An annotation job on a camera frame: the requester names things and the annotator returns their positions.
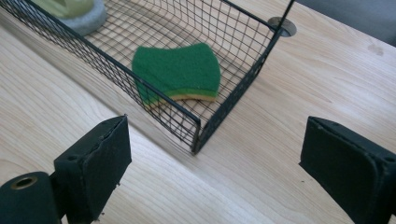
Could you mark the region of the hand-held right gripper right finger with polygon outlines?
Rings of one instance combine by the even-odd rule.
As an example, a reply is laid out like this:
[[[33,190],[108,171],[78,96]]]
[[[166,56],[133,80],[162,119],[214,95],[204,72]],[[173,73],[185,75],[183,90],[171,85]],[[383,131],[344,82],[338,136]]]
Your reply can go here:
[[[327,119],[307,119],[300,165],[355,224],[396,216],[396,154]]]

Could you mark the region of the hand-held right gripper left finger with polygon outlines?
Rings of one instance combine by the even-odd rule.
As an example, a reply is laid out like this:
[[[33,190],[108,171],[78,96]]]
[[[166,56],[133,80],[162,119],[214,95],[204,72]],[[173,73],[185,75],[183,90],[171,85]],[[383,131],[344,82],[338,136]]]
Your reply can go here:
[[[91,224],[131,162],[127,117],[100,122],[54,161],[58,214],[69,224]]]

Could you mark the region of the green and yellow sponge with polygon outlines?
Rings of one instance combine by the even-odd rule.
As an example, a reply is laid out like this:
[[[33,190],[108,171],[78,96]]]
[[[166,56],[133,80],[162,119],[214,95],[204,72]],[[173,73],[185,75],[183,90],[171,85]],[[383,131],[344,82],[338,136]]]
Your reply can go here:
[[[138,47],[132,71],[168,98],[215,102],[220,68],[206,43],[175,49]]]

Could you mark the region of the black wire mesh basket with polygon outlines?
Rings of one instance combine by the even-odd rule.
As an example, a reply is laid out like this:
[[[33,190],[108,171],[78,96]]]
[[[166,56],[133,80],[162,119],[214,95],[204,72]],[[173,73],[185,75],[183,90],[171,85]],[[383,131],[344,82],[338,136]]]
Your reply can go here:
[[[76,55],[129,95],[176,138],[198,153],[260,73],[281,37],[268,20],[229,0],[103,0],[106,23],[81,36],[32,0],[0,0],[43,38]],[[177,48],[206,43],[219,61],[215,102],[174,101],[132,71],[138,47]]]

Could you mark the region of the green soap dish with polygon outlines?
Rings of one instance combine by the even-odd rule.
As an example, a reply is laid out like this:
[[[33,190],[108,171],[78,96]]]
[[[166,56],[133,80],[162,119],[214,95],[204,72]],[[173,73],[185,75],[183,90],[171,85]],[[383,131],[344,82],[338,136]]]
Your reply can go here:
[[[106,22],[103,0],[32,0],[79,35],[89,35]]]

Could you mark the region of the grey round table grommet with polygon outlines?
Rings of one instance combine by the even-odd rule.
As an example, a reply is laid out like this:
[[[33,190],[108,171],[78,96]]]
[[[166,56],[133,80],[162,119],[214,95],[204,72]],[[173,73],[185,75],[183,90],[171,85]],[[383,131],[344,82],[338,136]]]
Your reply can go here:
[[[270,25],[270,29],[274,32],[278,25],[282,22],[280,31],[281,35],[284,37],[292,37],[297,33],[296,25],[288,20],[282,19],[281,17],[272,17],[268,20],[268,24]]]

